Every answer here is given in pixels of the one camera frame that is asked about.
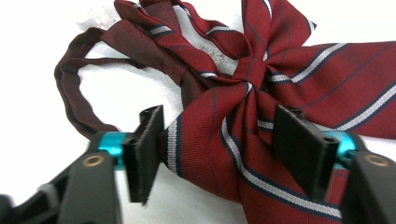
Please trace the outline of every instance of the tie knot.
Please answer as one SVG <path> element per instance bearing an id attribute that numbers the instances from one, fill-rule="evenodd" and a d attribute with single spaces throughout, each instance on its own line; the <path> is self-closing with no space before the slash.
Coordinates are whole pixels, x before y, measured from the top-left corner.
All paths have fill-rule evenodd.
<path id="1" fill-rule="evenodd" d="M 233 73 L 233 79 L 243 80 L 259 89 L 265 74 L 265 63 L 254 57 L 241 58 Z"/>

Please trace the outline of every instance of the white surface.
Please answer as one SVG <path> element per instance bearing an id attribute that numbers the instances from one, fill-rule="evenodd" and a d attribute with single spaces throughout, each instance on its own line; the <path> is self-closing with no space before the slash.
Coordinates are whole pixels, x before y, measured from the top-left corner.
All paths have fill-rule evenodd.
<path id="1" fill-rule="evenodd" d="M 240 27 L 240 1 L 190 2 L 204 18 Z M 396 15 L 390 0 L 291 2 L 318 25 L 306 45 L 396 40 Z M 88 145 L 88 140 L 66 119 L 53 70 L 70 41 L 81 33 L 69 14 L 108 3 L 111 4 L 88 0 L 23 0 L 3 4 L 0 193 L 11 195 L 15 204 L 27 200 Z M 90 56 L 109 54 L 117 55 L 98 46 Z M 138 125 L 138 112 L 153 105 L 164 105 L 166 124 L 181 112 L 178 87 L 153 69 L 142 72 L 125 65 L 87 66 L 79 74 L 83 77 L 81 90 L 95 113 L 103 122 L 115 124 L 122 131 L 132 132 Z M 394 120 L 389 118 L 389 125 Z M 365 140 L 371 150 L 396 160 L 394 140 Z M 121 183 L 119 187 L 121 198 L 125 199 L 124 185 Z M 238 204 L 196 188 L 163 166 L 148 207 L 122 201 L 122 209 L 125 223 L 246 223 Z"/>

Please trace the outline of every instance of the black clamp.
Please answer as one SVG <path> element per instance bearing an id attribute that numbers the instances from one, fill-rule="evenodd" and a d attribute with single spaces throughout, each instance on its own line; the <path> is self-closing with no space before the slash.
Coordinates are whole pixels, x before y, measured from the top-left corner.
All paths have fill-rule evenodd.
<path id="1" fill-rule="evenodd" d="M 323 132 L 303 111 L 278 105 L 272 150 L 314 202 L 326 199 L 334 167 L 350 171 L 343 223 L 396 223 L 396 163 L 369 151 L 356 134 Z"/>
<path id="2" fill-rule="evenodd" d="M 28 201 L 12 207 L 0 195 L 0 224 L 121 223 L 114 170 L 126 171 L 130 201 L 146 203 L 160 158 L 163 107 L 140 113 L 134 133 L 97 133 L 87 151 Z"/>

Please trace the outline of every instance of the blue clamp part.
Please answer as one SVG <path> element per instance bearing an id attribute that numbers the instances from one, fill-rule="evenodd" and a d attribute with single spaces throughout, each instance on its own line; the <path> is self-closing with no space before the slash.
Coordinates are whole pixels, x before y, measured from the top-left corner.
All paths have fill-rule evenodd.
<path id="1" fill-rule="evenodd" d="M 338 139 L 339 145 L 337 150 L 337 163 L 335 168 L 349 168 L 352 163 L 355 153 L 358 150 L 354 139 L 346 132 L 341 131 L 325 131 L 326 135 Z"/>
<path id="2" fill-rule="evenodd" d="M 99 151 L 106 151 L 116 160 L 115 170 L 124 170 L 125 165 L 122 159 L 123 147 L 122 142 L 127 133 L 105 133 L 99 142 Z"/>

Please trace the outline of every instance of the dark red fabric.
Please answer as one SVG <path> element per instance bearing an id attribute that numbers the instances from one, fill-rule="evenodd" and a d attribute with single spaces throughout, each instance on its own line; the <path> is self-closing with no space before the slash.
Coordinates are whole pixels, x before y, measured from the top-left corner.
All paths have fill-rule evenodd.
<path id="1" fill-rule="evenodd" d="M 177 0 L 117 0 L 122 20 L 108 31 L 78 36 L 55 69 L 70 121 L 87 137 L 115 131 L 93 113 L 78 90 L 88 63 L 131 63 L 162 70 L 182 90 L 183 113 L 160 137 L 163 162 L 175 174 L 241 203 L 249 223 L 337 223 L 347 171 L 334 171 L 325 203 L 310 202 L 270 151 L 277 104 L 302 109 L 310 121 L 395 138 L 396 52 L 393 42 L 302 47 L 315 24 L 284 0 L 244 0 L 244 33 L 200 18 Z M 181 7 L 202 37 L 238 60 L 232 76 L 182 35 Z M 105 41 L 130 60 L 84 59 Z"/>

